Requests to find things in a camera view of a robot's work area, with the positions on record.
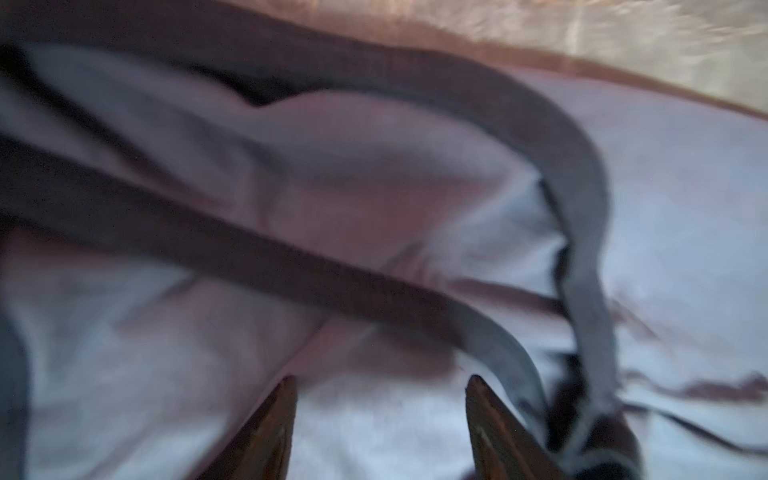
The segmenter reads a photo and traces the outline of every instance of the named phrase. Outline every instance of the fabric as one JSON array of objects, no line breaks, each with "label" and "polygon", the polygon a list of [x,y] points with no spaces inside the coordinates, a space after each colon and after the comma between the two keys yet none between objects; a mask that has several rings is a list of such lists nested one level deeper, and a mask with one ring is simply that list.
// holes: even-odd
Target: fabric
[{"label": "fabric", "polygon": [[[34,61],[51,50],[29,53]],[[54,53],[66,61],[50,71],[51,63],[37,63],[41,77],[123,137],[140,134],[147,141],[137,147],[157,164],[116,154],[13,84],[2,89],[5,134],[467,301],[524,343],[551,391],[573,352],[570,327],[548,299],[548,272],[563,240],[535,172],[476,127],[339,92],[255,108],[209,78],[114,59],[153,79],[148,90],[125,76],[103,79],[107,72],[88,63],[97,53]],[[93,84],[80,82],[84,71]],[[607,154],[616,207],[602,274],[623,320],[624,398],[651,418],[672,415],[760,449],[760,431],[732,421],[744,405],[708,415],[714,402],[705,400],[703,413],[689,418],[690,399],[681,393],[701,397],[697,383],[738,385],[765,372],[756,321],[765,311],[758,294],[766,275],[758,249],[766,236],[759,222],[765,125],[610,85],[516,73],[569,109]],[[176,103],[170,90],[165,102],[150,95],[167,78]],[[88,103],[99,85],[122,93],[110,96],[108,111]],[[298,138],[314,140],[313,157]],[[170,140],[179,150],[164,148]],[[476,163],[467,164],[467,153]],[[682,195],[681,184],[696,188]],[[715,220],[729,222],[727,232],[715,229],[720,237]],[[695,269],[703,280],[687,279]],[[713,276],[714,286],[707,284]],[[8,239],[2,282],[9,316],[35,359],[32,478],[183,478],[285,372],[298,374],[302,386],[291,478],[457,478],[472,464],[463,387],[471,372],[492,377],[449,350],[24,229]],[[727,332],[743,338],[718,336],[718,309],[742,320]],[[668,330],[654,332],[659,325]],[[675,344],[680,338],[688,341]],[[659,354],[663,348],[671,359]],[[682,402],[664,403],[676,395]],[[752,403],[754,425],[765,410]],[[635,425],[641,440],[652,442],[642,426]],[[738,463],[740,455],[725,456]],[[764,467],[744,462],[745,475]],[[651,478],[663,478],[648,468]]]}]

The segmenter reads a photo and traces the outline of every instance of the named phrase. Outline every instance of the white fabric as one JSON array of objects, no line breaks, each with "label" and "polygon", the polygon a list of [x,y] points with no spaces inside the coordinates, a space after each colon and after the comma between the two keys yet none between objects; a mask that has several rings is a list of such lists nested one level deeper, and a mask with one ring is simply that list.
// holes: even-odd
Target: white fabric
[{"label": "white fabric", "polygon": [[[554,294],[548,272],[563,239],[538,174],[479,129],[360,94],[255,108],[214,81],[135,58],[28,53],[44,81],[155,165],[121,156],[5,80],[0,131],[447,292],[516,335],[548,388],[562,375],[571,329],[519,289]],[[648,478],[692,468],[698,478],[765,478],[768,459],[754,452],[768,449],[768,125],[510,72],[604,153],[614,211],[602,278],[621,395],[642,409],[631,424]],[[5,308],[33,358],[31,479],[184,478],[287,373],[300,380],[289,478],[458,479],[472,469],[465,384],[474,372],[496,384],[461,354],[38,231],[17,229],[0,269]],[[702,384],[720,385],[720,396],[707,398]]]}]

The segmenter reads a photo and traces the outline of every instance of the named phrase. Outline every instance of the beige carpet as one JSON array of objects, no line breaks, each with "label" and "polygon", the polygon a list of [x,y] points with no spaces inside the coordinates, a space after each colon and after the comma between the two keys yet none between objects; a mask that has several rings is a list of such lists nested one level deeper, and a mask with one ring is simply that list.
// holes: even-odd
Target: beige carpet
[{"label": "beige carpet", "polygon": [[227,1],[389,45],[695,92],[768,112],[767,0]]}]

